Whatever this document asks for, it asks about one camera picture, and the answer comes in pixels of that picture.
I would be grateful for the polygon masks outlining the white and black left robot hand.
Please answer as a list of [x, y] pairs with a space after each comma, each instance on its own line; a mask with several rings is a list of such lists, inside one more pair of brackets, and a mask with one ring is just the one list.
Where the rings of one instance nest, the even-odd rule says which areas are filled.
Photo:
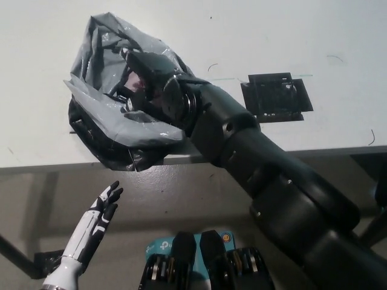
[[99, 194], [81, 217], [63, 252], [63, 257], [72, 258], [79, 262], [83, 269], [87, 269], [109, 227], [122, 193], [123, 188], [115, 181]]

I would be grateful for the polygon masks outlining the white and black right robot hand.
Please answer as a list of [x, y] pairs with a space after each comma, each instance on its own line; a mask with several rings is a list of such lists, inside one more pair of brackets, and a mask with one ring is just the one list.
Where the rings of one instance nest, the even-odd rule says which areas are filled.
[[133, 111], [159, 108], [167, 82], [184, 73], [170, 58], [157, 53], [128, 51], [126, 64], [128, 79], [119, 91], [130, 100]]

